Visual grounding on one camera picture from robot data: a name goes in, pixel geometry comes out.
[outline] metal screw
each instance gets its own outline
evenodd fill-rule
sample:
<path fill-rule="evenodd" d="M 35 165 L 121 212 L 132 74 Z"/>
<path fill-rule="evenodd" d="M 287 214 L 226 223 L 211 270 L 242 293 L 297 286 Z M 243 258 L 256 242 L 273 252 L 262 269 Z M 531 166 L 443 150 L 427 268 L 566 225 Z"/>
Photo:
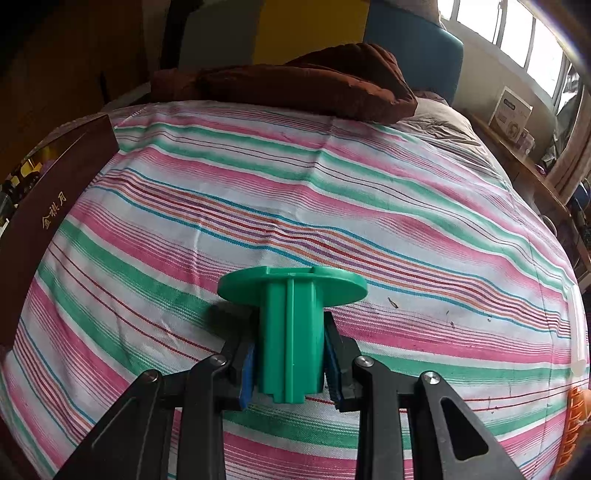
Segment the metal screw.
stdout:
<path fill-rule="evenodd" d="M 214 366 L 216 367 L 222 367 L 224 365 L 226 365 L 226 362 L 228 360 L 226 360 L 226 357 L 223 355 L 220 355 L 219 353 L 217 355 L 212 355 L 211 357 L 209 357 L 209 361 L 211 363 L 214 364 Z"/>
<path fill-rule="evenodd" d="M 355 363 L 360 367 L 369 368 L 375 363 L 375 360 L 367 355 L 359 355 L 355 359 Z"/>
<path fill-rule="evenodd" d="M 440 382 L 441 377 L 435 372 L 425 372 L 423 374 L 423 379 L 429 385 L 437 385 Z"/>
<path fill-rule="evenodd" d="M 142 376 L 147 383 L 155 382 L 158 380 L 158 370 L 146 370 Z"/>

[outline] headboard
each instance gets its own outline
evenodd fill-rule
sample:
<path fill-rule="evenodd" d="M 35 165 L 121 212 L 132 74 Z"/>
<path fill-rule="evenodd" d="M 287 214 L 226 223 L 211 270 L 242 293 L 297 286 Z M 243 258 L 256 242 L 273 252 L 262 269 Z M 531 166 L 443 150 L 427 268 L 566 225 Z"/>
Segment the headboard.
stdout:
<path fill-rule="evenodd" d="M 392 52 L 412 90 L 434 92 L 452 104 L 464 45 L 451 33 L 383 0 L 372 0 L 363 41 Z"/>

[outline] orange object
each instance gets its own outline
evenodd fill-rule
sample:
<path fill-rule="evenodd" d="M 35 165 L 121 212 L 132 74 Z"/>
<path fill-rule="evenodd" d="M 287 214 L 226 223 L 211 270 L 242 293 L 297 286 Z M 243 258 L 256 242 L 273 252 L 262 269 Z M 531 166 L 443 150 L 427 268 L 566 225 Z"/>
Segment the orange object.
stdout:
<path fill-rule="evenodd" d="M 573 456 L 583 423 L 589 418 L 590 414 L 591 391 L 581 390 L 580 387 L 571 388 L 567 400 L 566 423 L 564 424 L 564 432 L 552 475 L 566 465 Z"/>

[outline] green plastic object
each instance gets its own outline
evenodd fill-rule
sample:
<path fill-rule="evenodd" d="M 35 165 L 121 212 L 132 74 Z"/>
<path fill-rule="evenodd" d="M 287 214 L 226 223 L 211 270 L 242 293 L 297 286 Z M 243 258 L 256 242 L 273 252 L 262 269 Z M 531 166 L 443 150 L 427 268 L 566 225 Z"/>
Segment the green plastic object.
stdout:
<path fill-rule="evenodd" d="M 260 307 L 257 383 L 275 403 L 303 403 L 323 388 L 324 313 L 367 295 L 361 275 L 332 267 L 254 267 L 224 275 L 217 293 Z"/>

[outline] striped bed sheet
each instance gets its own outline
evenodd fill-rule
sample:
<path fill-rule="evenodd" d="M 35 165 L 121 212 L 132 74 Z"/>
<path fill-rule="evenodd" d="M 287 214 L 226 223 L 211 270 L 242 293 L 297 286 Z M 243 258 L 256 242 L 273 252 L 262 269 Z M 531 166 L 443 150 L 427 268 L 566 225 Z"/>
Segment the striped bed sheet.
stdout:
<path fill-rule="evenodd" d="M 344 335 L 394 371 L 441 373 L 526 478 L 550 476 L 567 391 L 589 379 L 588 359 L 583 377 L 569 368 L 576 279 L 490 157 L 260 106 L 152 104 L 112 122 L 120 151 L 53 238 L 1 364 L 2 418 L 41 478 L 142 371 L 221 350 L 212 312 L 247 314 L 216 295 L 222 275 L 317 264 L 368 281 L 333 309 Z M 357 425 L 326 392 L 255 394 L 225 416 L 228 478 L 353 479 Z"/>

